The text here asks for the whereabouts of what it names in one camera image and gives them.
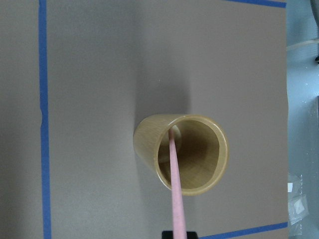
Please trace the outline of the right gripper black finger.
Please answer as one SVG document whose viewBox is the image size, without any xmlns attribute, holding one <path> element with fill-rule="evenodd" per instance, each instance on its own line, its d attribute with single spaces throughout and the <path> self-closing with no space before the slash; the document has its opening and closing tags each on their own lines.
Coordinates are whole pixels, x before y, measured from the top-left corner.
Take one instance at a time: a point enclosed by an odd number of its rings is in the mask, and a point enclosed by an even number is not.
<svg viewBox="0 0 319 239">
<path fill-rule="evenodd" d="M 197 232 L 174 228 L 170 231 L 162 231 L 161 239 L 197 239 Z"/>
</svg>

